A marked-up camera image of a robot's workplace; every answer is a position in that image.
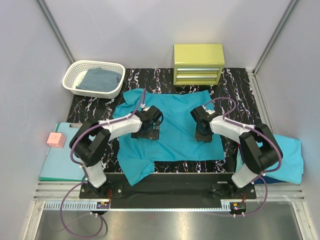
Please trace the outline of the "teal t shirt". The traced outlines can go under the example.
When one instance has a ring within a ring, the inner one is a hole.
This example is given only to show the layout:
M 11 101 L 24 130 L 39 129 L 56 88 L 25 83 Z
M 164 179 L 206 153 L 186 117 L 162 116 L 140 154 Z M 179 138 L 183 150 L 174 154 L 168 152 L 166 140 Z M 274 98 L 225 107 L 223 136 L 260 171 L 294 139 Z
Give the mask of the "teal t shirt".
M 195 140 L 196 122 L 190 112 L 210 100 L 207 90 L 188 94 L 146 94 L 146 106 L 157 107 L 164 120 L 158 140 L 135 139 L 130 134 L 118 138 L 117 160 L 131 186 L 152 174 L 155 162 L 218 161 L 225 158 L 220 135 L 213 135 L 209 143 Z

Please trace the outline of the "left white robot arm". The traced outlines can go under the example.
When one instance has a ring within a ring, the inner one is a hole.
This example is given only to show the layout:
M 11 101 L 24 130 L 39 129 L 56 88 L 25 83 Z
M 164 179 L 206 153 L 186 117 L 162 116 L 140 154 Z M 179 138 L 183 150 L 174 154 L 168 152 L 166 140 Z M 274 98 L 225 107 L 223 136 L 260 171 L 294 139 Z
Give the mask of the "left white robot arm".
M 133 139 L 158 140 L 163 113 L 156 107 L 143 107 L 111 121 L 85 121 L 69 143 L 70 158 L 85 174 L 85 185 L 97 198 L 103 198 L 110 188 L 102 169 L 106 145 L 123 135 Z

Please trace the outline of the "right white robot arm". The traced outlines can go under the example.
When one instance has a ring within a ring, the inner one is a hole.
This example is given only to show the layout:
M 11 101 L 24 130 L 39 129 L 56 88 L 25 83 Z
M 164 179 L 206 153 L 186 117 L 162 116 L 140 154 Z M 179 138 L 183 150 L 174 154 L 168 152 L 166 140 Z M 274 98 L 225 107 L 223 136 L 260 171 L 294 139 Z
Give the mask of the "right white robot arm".
M 196 122 L 196 141 L 209 143 L 213 135 L 221 135 L 239 144 L 243 164 L 227 185 L 230 197 L 239 198 L 248 184 L 271 172 L 270 167 L 277 165 L 273 171 L 281 167 L 283 152 L 266 124 L 240 123 L 214 110 L 207 110 L 202 105 L 194 108 L 190 114 Z

